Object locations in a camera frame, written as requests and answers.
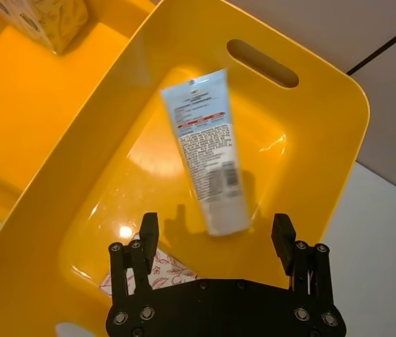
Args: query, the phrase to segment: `bolt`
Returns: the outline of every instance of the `bolt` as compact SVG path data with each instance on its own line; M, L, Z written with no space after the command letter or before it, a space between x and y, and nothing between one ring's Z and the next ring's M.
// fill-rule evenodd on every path
M245 289L245 282L244 281L237 281L237 288L238 289Z
M140 318L143 319L144 321L152 319L153 316L154 316L154 309L151 307L145 307L140 312Z
M297 246L299 249L306 249L306 248L308 247L308 245L305 244L305 243L302 242L302 241L296 242L296 246Z
M329 326L337 326L338 325L336 317L333 314L331 314L330 312L325 312L322 315L322 319L326 325L329 325Z
M141 328L134 328L131 335L133 337L143 337L143 330Z
M126 314L125 312L121 311L118 312L115 317L114 317L114 324L116 325L122 325L124 324L124 322L126 322L126 320L128 319L128 314Z
M295 317L302 322L306 322L310 319L309 312L303 308L295 309Z
M327 247L323 244L319 244L317 247L318 251L321 251L322 253L326 253L327 252Z
M120 249L119 244L115 244L114 246L111 247L111 251L118 251Z
M199 283L199 288L201 288L202 290L206 290L207 289L207 282L206 281L201 281Z

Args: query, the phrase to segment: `yellow container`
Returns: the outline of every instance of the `yellow container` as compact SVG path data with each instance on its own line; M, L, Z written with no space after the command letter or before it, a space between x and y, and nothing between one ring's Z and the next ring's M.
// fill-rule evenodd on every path
M159 91L224 67L252 226L210 237ZM286 286L273 215L318 242L368 120L350 77L238 8L161 2L0 231L0 336L53 336L58 322L104 336L107 247L148 211L160 247L198 275Z
M88 0L90 20L53 55L0 17L0 221L154 8Z

